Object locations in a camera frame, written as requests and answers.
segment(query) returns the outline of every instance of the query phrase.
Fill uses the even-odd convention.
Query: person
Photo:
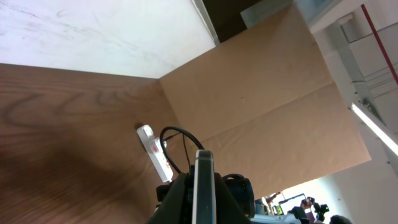
[[[333,215],[329,224],[353,224],[348,218],[341,215]]]
[[[271,203],[271,202],[276,198],[276,196],[278,196],[278,195],[280,195],[280,192],[276,192],[276,193],[275,193],[273,196],[271,196],[271,197],[266,197],[265,203],[266,203],[266,204]],[[255,211],[256,214],[259,214],[259,215],[265,215],[265,214],[267,214],[267,212],[266,212],[266,209],[267,209],[267,208],[265,208],[265,206],[264,206],[264,201],[263,201],[261,198],[255,200],[254,203],[255,203],[255,205],[256,205],[256,211]]]
[[[276,192],[273,196],[267,197],[266,198],[267,204],[271,203],[276,198],[276,196],[278,196],[278,195],[280,195],[280,192]]]
[[[311,208],[313,203],[315,202],[314,198],[307,197],[306,199],[301,200],[300,207],[302,207],[304,210]]]

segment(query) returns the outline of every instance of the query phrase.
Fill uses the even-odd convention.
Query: red stripe
[[[390,58],[388,57],[388,54],[387,54],[387,52],[386,52],[386,49],[384,48],[383,43],[381,42],[381,39],[380,39],[380,37],[379,37],[379,34],[377,33],[376,28],[374,28],[374,25],[373,25],[373,22],[372,22],[371,17],[369,16],[368,10],[366,10],[366,7],[365,7],[364,4],[361,5],[361,8],[362,8],[363,14],[365,14],[366,20],[367,20],[368,23],[369,23],[369,26],[370,26],[371,29],[372,29],[372,32],[373,32],[374,37],[376,38],[377,44],[379,44],[381,53],[383,54],[384,59],[386,60],[386,62],[387,62],[387,64],[388,64],[388,67],[390,68],[390,71],[391,71],[391,73],[392,73],[392,76],[394,77],[394,79],[396,80],[396,83],[397,83],[397,85],[398,85],[398,75],[397,75],[397,73],[396,73],[396,70],[394,69],[394,66],[392,66],[392,63],[391,63],[391,61],[390,61]]]

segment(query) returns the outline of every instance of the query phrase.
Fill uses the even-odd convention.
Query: camera
[[[329,212],[329,206],[327,204],[319,205],[319,203],[315,202],[313,208],[317,214],[317,220],[323,222],[325,220],[325,213]]]

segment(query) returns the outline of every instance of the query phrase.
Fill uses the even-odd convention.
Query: power cord
[[[164,141],[165,141],[164,140],[164,134],[168,130],[178,131],[178,133],[165,138],[166,140],[169,140],[172,137],[174,137],[174,136],[176,136],[176,135],[178,135],[180,133],[183,134],[182,141],[183,141],[183,144],[184,144],[185,155],[187,156],[189,166],[190,166],[190,161],[189,161],[189,157],[188,157],[187,147],[185,145],[185,136],[188,137],[189,139],[191,139],[191,141],[198,147],[198,149],[205,149],[205,148],[201,145],[200,141],[197,138],[194,137],[194,135],[192,135],[191,133],[189,133],[188,131],[186,131],[186,130],[184,130],[182,128],[173,127],[173,126],[167,126],[167,127],[165,127],[162,130],[162,132],[160,132],[159,141],[160,141],[160,146],[163,149],[164,156],[169,161],[170,165],[175,169],[175,171],[177,171],[177,173],[181,173],[181,170],[177,167],[177,165],[175,165],[174,161],[170,158],[170,156],[169,156],[169,154],[168,154],[168,152],[166,150],[166,147],[164,146]]]

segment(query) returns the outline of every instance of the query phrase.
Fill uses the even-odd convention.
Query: white ceiling
[[[325,15],[322,15],[321,18],[317,19],[314,22],[310,23],[310,31],[311,33],[316,33],[321,31],[322,29],[328,27],[330,24],[334,23],[339,18],[351,13],[358,7],[360,7],[363,2],[366,0],[335,0],[338,1],[338,4],[329,10]]]
[[[159,78],[214,46],[190,0],[0,0],[0,63]]]

